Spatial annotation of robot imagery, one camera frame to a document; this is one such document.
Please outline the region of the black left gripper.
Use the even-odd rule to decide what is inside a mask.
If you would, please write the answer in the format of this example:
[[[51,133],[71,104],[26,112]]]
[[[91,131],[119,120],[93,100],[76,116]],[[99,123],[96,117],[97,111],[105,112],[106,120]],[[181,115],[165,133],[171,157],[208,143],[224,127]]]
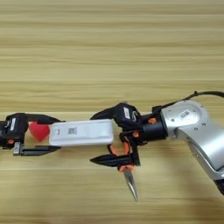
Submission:
[[[60,123],[60,120],[42,114],[27,114],[27,122],[36,122],[37,124]],[[42,156],[58,150],[59,146],[37,145],[32,149],[22,149],[24,144],[24,134],[4,121],[0,121],[0,147],[4,150],[13,150],[14,156]]]

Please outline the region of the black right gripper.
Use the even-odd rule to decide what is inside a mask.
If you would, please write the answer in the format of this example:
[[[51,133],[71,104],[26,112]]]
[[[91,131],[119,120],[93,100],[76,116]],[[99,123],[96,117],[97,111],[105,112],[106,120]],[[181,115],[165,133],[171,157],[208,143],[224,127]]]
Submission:
[[[105,108],[95,113],[91,120],[113,119],[116,109],[114,107]],[[167,131],[160,115],[154,115],[152,118],[142,122],[141,129],[124,130],[121,137],[127,137],[130,141],[124,141],[123,154],[118,153],[118,149],[113,145],[108,145],[108,154],[91,158],[92,163],[105,165],[109,167],[139,166],[140,159],[137,145],[145,145],[148,142],[164,140],[167,138]]]

